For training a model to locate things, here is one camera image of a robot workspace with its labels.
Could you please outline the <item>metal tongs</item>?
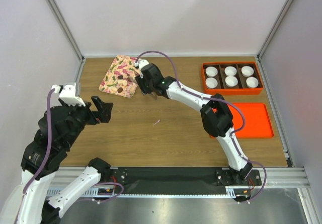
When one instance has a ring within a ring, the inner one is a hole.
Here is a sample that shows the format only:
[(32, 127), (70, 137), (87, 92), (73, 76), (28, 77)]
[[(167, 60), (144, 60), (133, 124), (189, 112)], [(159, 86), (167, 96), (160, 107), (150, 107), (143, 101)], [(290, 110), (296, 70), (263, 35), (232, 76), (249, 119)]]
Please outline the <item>metal tongs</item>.
[(140, 74), (136, 70), (127, 70), (126, 74), (128, 77), (131, 77), (133, 79), (133, 83), (135, 83), (139, 87), (139, 83), (137, 82), (136, 78), (140, 77)]

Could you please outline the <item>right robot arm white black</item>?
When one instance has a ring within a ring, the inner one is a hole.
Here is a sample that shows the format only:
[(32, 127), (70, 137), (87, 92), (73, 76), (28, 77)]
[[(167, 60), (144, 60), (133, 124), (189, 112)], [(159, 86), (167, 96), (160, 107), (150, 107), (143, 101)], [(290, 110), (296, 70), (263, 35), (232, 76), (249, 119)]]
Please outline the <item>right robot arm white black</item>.
[(199, 112), (204, 130), (218, 140), (226, 154), (233, 182), (242, 185), (249, 180), (253, 165), (238, 142), (229, 103), (222, 95), (203, 94), (174, 77), (164, 77), (155, 64), (146, 60), (136, 62), (134, 67), (139, 70), (135, 80), (144, 95), (155, 93)]

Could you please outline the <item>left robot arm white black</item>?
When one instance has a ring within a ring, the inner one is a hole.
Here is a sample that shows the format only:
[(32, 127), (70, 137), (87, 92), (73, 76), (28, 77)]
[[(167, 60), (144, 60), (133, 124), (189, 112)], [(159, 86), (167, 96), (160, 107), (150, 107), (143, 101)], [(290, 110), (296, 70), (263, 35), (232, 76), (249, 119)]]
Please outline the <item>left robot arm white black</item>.
[(110, 180), (111, 166), (94, 158), (85, 173), (74, 180), (57, 201), (46, 200), (61, 162), (85, 126), (108, 123), (111, 119), (113, 103), (103, 102), (98, 96), (92, 96), (91, 100), (91, 103), (69, 105), (59, 99), (60, 105), (52, 107), (51, 97), (47, 97), (46, 111), (38, 121), (39, 129), (22, 157), (23, 196), (15, 223), (60, 223), (63, 211), (84, 191)]

